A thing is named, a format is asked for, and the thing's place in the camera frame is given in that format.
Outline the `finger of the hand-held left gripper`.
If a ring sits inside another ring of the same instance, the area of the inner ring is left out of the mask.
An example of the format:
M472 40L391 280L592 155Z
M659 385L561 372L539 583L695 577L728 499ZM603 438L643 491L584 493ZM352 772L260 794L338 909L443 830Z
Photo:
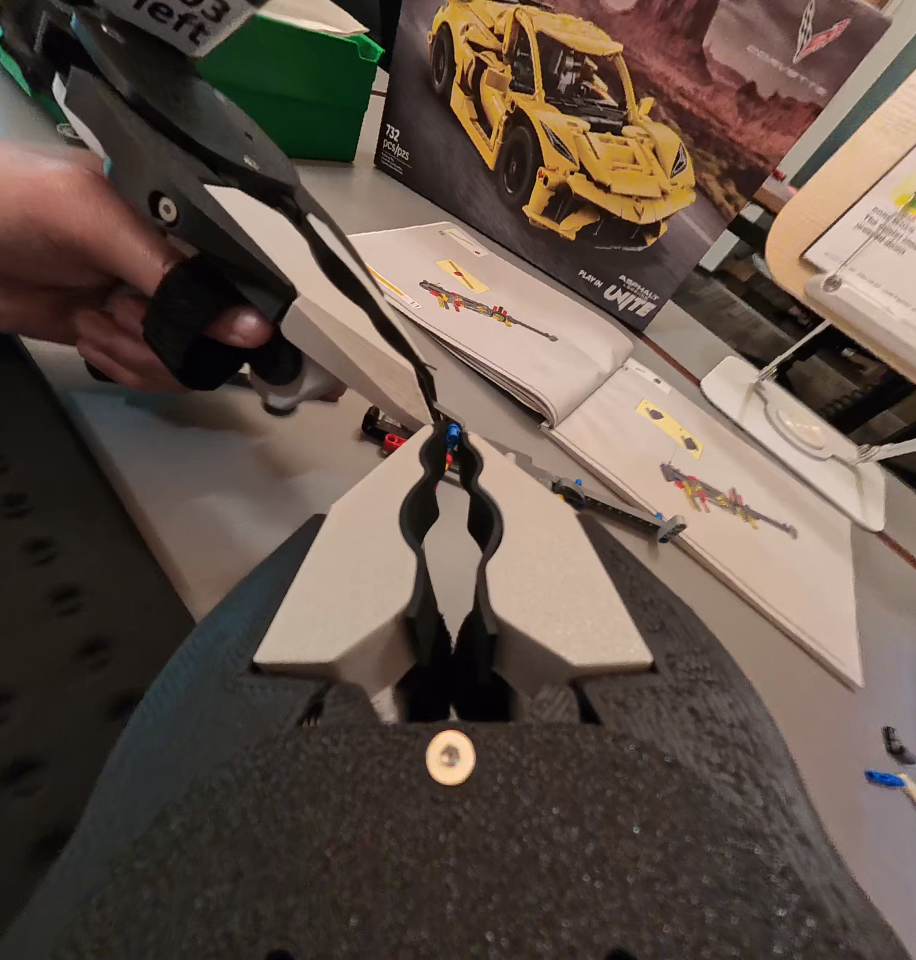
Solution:
M431 425L435 399L418 376L424 358L341 231L315 213L297 228L234 187L207 191L296 289L285 337L405 426Z

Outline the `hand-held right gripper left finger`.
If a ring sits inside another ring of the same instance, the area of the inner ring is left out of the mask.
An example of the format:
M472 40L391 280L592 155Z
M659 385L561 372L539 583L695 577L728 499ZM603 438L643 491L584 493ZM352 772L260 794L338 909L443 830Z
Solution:
M329 510L252 663L335 682L397 682L435 654L425 540L440 514L444 428L425 426Z

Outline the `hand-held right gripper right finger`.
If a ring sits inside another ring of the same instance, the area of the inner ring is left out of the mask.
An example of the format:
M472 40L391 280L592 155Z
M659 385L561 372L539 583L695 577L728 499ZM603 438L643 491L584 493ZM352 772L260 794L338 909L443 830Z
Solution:
M486 508L476 599L492 668L515 690L649 671L654 657L579 516L477 434L462 482Z

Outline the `grey lego beam assembly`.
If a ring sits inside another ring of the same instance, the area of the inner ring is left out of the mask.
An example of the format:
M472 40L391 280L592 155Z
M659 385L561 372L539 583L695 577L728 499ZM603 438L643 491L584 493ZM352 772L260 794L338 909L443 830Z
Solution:
M392 419L377 406L368 407L360 431L364 437L379 445L385 455L398 450L414 434L411 428ZM666 517L661 513L650 513L615 500L593 496L580 479L563 478L537 465L530 455L501 442L489 440L488 443L576 512L587 511L607 518L652 537L660 544L674 541L688 528L680 514Z

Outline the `lego instruction booklet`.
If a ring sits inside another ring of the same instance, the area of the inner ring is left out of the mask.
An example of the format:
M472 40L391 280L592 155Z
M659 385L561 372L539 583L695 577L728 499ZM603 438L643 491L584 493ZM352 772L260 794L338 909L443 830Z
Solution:
M387 301L545 418L614 492L683 517L684 548L864 687L852 524L665 378L606 318L435 222L350 237Z

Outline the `lego set box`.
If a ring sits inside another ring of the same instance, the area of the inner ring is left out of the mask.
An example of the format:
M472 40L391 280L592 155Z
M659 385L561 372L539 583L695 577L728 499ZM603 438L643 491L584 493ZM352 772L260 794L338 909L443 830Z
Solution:
M400 2L375 166L645 330L890 27L852 1Z

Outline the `person's left hand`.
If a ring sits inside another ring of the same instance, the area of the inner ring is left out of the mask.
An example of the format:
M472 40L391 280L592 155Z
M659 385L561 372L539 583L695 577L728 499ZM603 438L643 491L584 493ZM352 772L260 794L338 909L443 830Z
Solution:
M185 257L119 197L96 156L0 138L0 333L73 347L128 389L183 392L142 324Z

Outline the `green storage bin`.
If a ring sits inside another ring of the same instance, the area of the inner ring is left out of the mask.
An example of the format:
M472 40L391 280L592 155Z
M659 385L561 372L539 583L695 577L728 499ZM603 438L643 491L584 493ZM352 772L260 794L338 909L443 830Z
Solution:
M200 63L202 77L255 121L290 159L350 162L383 48L379 2L343 10L368 27L341 38L258 15L264 2L0 2L0 66L83 145L52 91L56 67L43 15L56 16L56 59L74 13L111 15Z

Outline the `white paper sheet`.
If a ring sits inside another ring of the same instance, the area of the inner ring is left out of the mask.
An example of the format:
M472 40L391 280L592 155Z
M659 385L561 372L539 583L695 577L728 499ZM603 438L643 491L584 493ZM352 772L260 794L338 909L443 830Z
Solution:
M363 36L369 30L332 1L267 1L257 9L257 14L296 29L341 39Z

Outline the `black perforated panel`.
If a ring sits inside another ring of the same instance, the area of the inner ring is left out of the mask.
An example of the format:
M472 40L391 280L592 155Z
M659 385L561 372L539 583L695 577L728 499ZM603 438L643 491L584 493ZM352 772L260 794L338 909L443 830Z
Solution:
M44 376L0 334L0 934L192 628Z

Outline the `white desk stand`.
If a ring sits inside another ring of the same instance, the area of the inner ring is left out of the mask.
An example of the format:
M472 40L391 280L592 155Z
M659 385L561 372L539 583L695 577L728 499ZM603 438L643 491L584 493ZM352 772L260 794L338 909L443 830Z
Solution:
M810 332L805 334L800 340L793 342L792 345L783 353L764 366L752 380L745 392L744 402L750 401L752 396L757 396L762 403L764 413L769 412L769 396L764 387L766 382L774 381L777 377L779 367L786 361L792 361L796 354L804 350L805 345L809 344L820 335L833 327L833 324L825 319L819 322ZM778 425L773 425L773 430L786 443L790 444L796 450L818 461L837 461L851 469L856 469L863 464L879 463L889 459L910 455L916 453L916 438L908 438L900 441L890 441L881 444L863 444L855 448L852 453L842 453L836 451L829 441L825 438L822 427L816 423L805 421L779 421Z

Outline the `white square base plate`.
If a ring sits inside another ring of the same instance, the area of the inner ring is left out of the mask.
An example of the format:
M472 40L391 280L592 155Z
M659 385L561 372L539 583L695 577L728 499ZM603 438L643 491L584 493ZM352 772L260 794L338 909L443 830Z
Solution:
M728 357L701 381L710 403L792 474L871 533L884 531L884 469L860 462L858 446L804 402L764 378L740 357Z

